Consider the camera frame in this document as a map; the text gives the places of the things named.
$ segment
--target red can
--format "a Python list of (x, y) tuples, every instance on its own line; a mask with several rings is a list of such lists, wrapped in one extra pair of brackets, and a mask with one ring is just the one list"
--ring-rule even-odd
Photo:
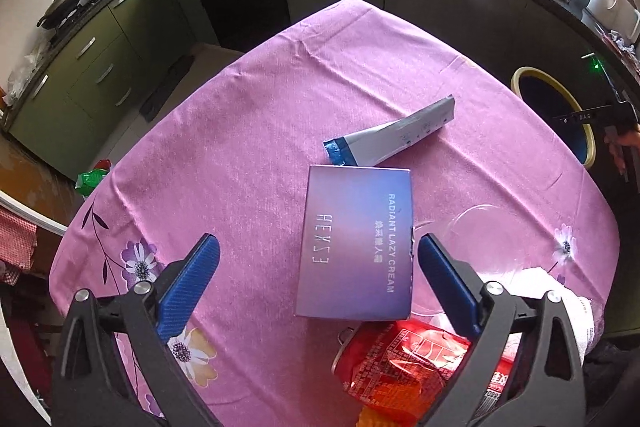
[[(469, 342), (416, 320), (363, 323), (343, 344), (332, 371), (351, 396), (413, 427), (457, 370)], [(497, 402), (511, 372), (501, 359), (477, 415)]]

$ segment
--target frying pan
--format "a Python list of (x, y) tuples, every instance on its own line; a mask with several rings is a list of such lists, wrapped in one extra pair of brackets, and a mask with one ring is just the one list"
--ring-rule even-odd
[(36, 26), (42, 26), (46, 30), (55, 28), (78, 7), (79, 2), (80, 0), (53, 0)]

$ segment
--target blue gripper pad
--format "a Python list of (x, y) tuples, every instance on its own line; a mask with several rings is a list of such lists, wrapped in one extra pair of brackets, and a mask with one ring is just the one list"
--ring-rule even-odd
[(478, 302), (431, 234), (420, 238), (418, 264), (456, 333), (470, 341), (478, 338)]
[(191, 251), (184, 267), (158, 302), (156, 331), (163, 344), (182, 333), (218, 263), (220, 244), (214, 235), (206, 234)]

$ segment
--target white container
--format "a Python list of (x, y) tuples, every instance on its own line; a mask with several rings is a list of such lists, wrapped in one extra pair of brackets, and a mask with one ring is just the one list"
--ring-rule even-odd
[(620, 33), (626, 44), (638, 40), (640, 12), (628, 0), (591, 0), (587, 8), (607, 30)]

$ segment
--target gas stove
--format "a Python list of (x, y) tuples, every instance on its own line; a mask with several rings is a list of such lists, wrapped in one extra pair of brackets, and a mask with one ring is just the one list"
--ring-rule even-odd
[(71, 28), (101, 0), (88, 0), (84, 5), (78, 5), (75, 11), (71, 12), (56, 28), (54, 35), (49, 39), (51, 46), (57, 45), (70, 32)]

